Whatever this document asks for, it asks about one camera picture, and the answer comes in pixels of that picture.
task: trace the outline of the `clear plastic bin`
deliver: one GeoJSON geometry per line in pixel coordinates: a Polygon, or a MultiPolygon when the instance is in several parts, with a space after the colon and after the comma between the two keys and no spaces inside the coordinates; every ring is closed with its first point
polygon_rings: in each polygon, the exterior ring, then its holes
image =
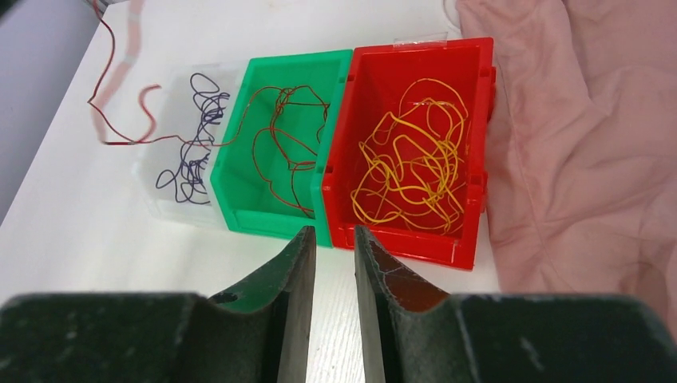
{"type": "MultiPolygon", "coordinates": [[[[197,65],[174,70],[172,81],[168,88],[164,88],[164,104],[161,113],[158,116],[158,125],[153,137],[179,135],[186,140],[193,140],[196,137],[200,126],[200,116],[202,112],[195,105],[193,97],[196,92],[191,87],[191,76],[194,73],[202,73],[209,77],[218,86],[220,92],[226,92],[229,95],[225,102],[226,105],[221,123],[219,125],[209,125],[205,130],[214,136],[214,142],[220,143],[223,140],[225,128],[231,116],[232,106],[235,104],[237,94],[242,85],[244,72],[247,69],[248,61],[234,61],[223,64],[197,65]]],[[[196,77],[193,82],[197,90],[214,91],[216,88],[203,77],[196,77]]],[[[196,96],[198,103],[204,98],[196,96]]],[[[205,132],[200,139],[206,138],[205,132]]],[[[160,174],[166,170],[177,173],[180,170],[182,157],[181,150],[184,144],[177,139],[162,140],[154,144],[147,144],[142,147],[137,162],[133,167],[133,175],[137,178],[141,191],[144,195],[146,204],[153,216],[160,219],[169,219],[183,223],[191,223],[202,227],[225,228],[225,221],[216,205],[213,190],[209,184],[209,176],[213,168],[213,161],[218,154],[218,148],[212,148],[211,152],[199,146],[193,146],[188,150],[184,161],[202,160],[208,153],[208,161],[200,162],[200,178],[202,184],[197,184],[191,201],[184,201],[185,195],[180,190],[181,184],[187,182],[184,177],[178,176],[176,186],[169,182],[163,188],[162,186],[172,179],[172,174],[165,172],[158,179],[160,174]]],[[[185,190],[190,190],[188,185],[184,185],[185,190]]]]}

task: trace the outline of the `dark blue cord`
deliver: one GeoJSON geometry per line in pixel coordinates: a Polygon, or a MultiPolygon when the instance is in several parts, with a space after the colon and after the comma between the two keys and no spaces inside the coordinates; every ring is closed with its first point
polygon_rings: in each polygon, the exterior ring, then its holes
{"type": "Polygon", "coordinates": [[[193,90],[192,102],[200,110],[200,124],[197,127],[197,132],[192,140],[187,141],[181,145],[180,148],[180,162],[178,169],[174,172],[172,169],[165,169],[157,176],[155,187],[157,189],[166,188],[168,185],[174,185],[174,200],[177,203],[194,203],[196,205],[209,204],[209,200],[205,200],[207,190],[204,187],[202,175],[204,169],[207,167],[209,161],[209,154],[212,152],[211,145],[214,144],[215,137],[208,131],[210,125],[219,125],[221,118],[224,116],[225,105],[222,101],[230,98],[230,94],[221,92],[219,86],[209,77],[202,73],[194,73],[190,77],[190,85],[193,90]],[[196,77],[202,77],[214,85],[212,90],[197,90],[194,80],[196,77]],[[187,160],[188,154],[191,150],[200,150],[204,155],[198,160],[187,160]]]}

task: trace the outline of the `storage bin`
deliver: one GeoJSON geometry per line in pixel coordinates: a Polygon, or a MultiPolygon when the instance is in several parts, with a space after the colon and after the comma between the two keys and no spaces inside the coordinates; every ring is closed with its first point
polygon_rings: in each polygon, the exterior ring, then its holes
{"type": "MultiPolygon", "coordinates": [[[[466,130],[459,148],[462,163],[458,167],[465,186],[459,186],[454,192],[463,207],[459,220],[462,226],[445,234],[417,229],[397,220],[367,226],[394,255],[467,270],[473,268],[477,227],[486,191],[485,132],[496,80],[492,49],[491,38],[478,38],[444,41],[441,44],[371,46],[354,51],[323,180],[327,222],[335,247],[354,248],[354,227],[365,224],[355,214],[351,198],[351,192],[358,186],[368,166],[359,143],[374,131],[386,112],[398,111],[402,94],[410,85],[422,78],[432,78],[456,89],[468,109],[466,130]]],[[[443,101],[449,94],[447,89],[432,81],[421,83],[408,93],[403,110],[425,97],[443,101]]],[[[414,113],[408,118],[410,122],[423,126],[427,117],[426,113],[414,113]]],[[[431,113],[430,116],[431,124],[439,127],[442,135],[445,134],[444,129],[449,130],[449,126],[441,123],[444,118],[442,113],[431,113]]],[[[392,134],[405,132],[403,126],[398,124],[392,134]]],[[[386,152],[390,150],[388,146],[376,148],[386,152]]],[[[386,152],[376,154],[394,156],[394,153],[386,152]]],[[[414,156],[412,152],[400,155],[403,160],[414,156]]],[[[367,210],[378,209],[379,199],[366,194],[355,198],[367,210]]]]}
{"type": "Polygon", "coordinates": [[[224,137],[224,142],[232,143],[219,150],[210,177],[230,230],[291,239],[309,225],[315,227],[319,245],[331,246],[321,187],[351,56],[352,50],[341,50],[250,60],[224,137]],[[294,172],[292,179],[290,166],[271,134],[260,133],[271,125],[281,93],[278,89],[261,89],[303,85],[310,86],[329,106],[325,121],[324,107],[298,105],[319,103],[309,89],[299,89],[289,99],[296,105],[285,106],[275,122],[277,129],[288,134],[276,133],[287,157],[297,162],[315,162],[312,170],[294,172]],[[290,137],[303,142],[316,155],[290,137]],[[312,212],[288,206],[273,192],[294,204],[298,199],[300,206],[312,212]]]}
{"type": "MultiPolygon", "coordinates": [[[[156,115],[157,127],[151,138],[168,135],[179,135],[186,140],[193,140],[200,125],[202,112],[195,105],[195,101],[201,103],[205,98],[191,87],[191,77],[194,73],[202,73],[218,85],[218,92],[226,92],[228,100],[222,99],[222,105],[226,107],[220,121],[228,121],[232,105],[240,90],[247,61],[234,61],[212,65],[196,65],[174,69],[171,74],[169,87],[162,89],[164,101],[160,113],[156,115]]],[[[193,84],[198,91],[206,92],[204,96],[214,95],[217,88],[203,77],[194,77],[193,84]]],[[[206,132],[221,138],[224,134],[223,126],[210,124],[206,126],[206,132]]],[[[206,171],[209,162],[205,158],[208,151],[193,146],[188,148],[177,139],[158,141],[153,144],[139,146],[139,156],[133,165],[133,175],[137,179],[141,193],[151,211],[151,214],[161,219],[169,219],[190,223],[202,227],[225,228],[224,220],[217,207],[212,206],[214,196],[209,191],[208,174],[202,173],[202,184],[196,185],[190,202],[186,200],[181,191],[181,184],[187,182],[180,175],[177,182],[171,181],[172,173],[183,171],[181,167],[181,150],[188,150],[185,161],[201,161],[200,169],[206,171]]],[[[214,149],[208,154],[208,159],[213,161],[214,149]]],[[[184,185],[186,191],[191,190],[189,185],[184,185]]]]}

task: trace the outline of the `plastic box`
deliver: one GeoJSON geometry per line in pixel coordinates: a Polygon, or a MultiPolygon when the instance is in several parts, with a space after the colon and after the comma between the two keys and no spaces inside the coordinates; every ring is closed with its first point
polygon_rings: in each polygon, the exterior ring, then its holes
{"type": "MultiPolygon", "coordinates": [[[[194,73],[202,73],[210,77],[219,87],[220,91],[230,94],[226,101],[226,109],[221,121],[228,121],[235,104],[237,93],[240,90],[247,61],[234,61],[223,64],[197,65],[175,69],[172,71],[172,80],[169,87],[163,88],[164,102],[157,115],[158,124],[153,137],[178,134],[185,139],[191,140],[195,135],[200,123],[200,110],[193,103],[194,91],[191,88],[190,78],[194,73]]],[[[195,79],[195,85],[199,90],[208,89],[209,83],[202,78],[195,79]]],[[[208,128],[216,142],[224,134],[225,124],[210,126],[208,128]]],[[[190,223],[202,227],[225,228],[224,220],[218,207],[213,206],[216,199],[208,189],[208,172],[202,175],[207,195],[196,197],[196,202],[210,202],[199,205],[190,202],[177,203],[175,188],[169,184],[164,188],[157,188],[159,174],[165,169],[174,172],[180,165],[180,149],[182,143],[178,140],[162,140],[154,144],[140,146],[139,157],[133,166],[133,175],[141,186],[142,194],[152,215],[161,219],[169,219],[183,223],[190,223]]],[[[204,155],[204,150],[198,147],[191,148],[186,160],[194,160],[204,155]]],[[[216,156],[212,149],[210,162],[207,169],[216,156]]],[[[168,173],[165,173],[160,184],[166,182],[168,173]]]]}
{"type": "MultiPolygon", "coordinates": [[[[410,84],[432,77],[454,87],[469,110],[469,129],[461,141],[465,166],[460,172],[466,186],[455,193],[464,206],[462,228],[448,235],[436,235],[408,230],[395,222],[367,226],[394,255],[467,270],[473,268],[486,192],[485,133],[496,80],[492,50],[493,39],[478,38],[362,47],[354,51],[323,181],[327,221],[335,247],[353,249],[354,227],[363,224],[353,212],[350,198],[367,166],[358,142],[373,132],[385,112],[397,111],[400,98],[410,84]]],[[[421,97],[435,97],[425,93],[425,90],[416,92],[421,97]]],[[[416,118],[420,120],[414,123],[425,124],[425,113],[416,118]]]]}
{"type": "MultiPolygon", "coordinates": [[[[235,140],[220,149],[211,174],[214,193],[230,230],[291,239],[303,226],[311,225],[315,227],[318,245],[331,246],[321,188],[351,57],[352,50],[340,50],[250,60],[224,137],[224,142],[235,140]],[[317,154],[316,158],[311,158],[305,149],[290,144],[286,137],[280,138],[290,158],[316,161],[315,169],[297,172],[293,179],[301,205],[314,210],[310,218],[272,195],[268,182],[261,178],[252,159],[252,143],[259,130],[270,125],[279,92],[268,89],[259,93],[240,126],[256,91],[267,86],[300,85],[309,85],[330,104],[326,124],[319,134],[323,111],[316,107],[288,105],[276,123],[277,128],[302,141],[317,154]]],[[[303,91],[297,93],[294,102],[317,103],[318,100],[310,92],[303,91]]],[[[257,139],[256,158],[275,193],[287,201],[294,201],[291,170],[272,139],[257,139]]]]}

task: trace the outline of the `white table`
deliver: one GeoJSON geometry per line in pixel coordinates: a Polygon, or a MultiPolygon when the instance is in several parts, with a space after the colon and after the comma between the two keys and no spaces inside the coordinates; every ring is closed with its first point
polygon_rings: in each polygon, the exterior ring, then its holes
{"type": "MultiPolygon", "coordinates": [[[[110,6],[105,14],[120,52],[127,6],[110,6]]],[[[138,136],[147,124],[136,105],[139,89],[163,84],[173,67],[390,44],[447,29],[439,0],[148,0],[141,56],[107,112],[138,136]]],[[[85,103],[109,44],[100,26],[0,227],[0,302],[56,290],[210,295],[286,243],[150,216],[131,175],[138,148],[99,145],[85,103]]],[[[152,96],[148,104],[159,107],[152,96]]],[[[473,272],[404,262],[449,292],[498,290],[485,219],[473,272]]],[[[318,250],[310,342],[308,382],[364,381],[349,251],[318,250]]]]}

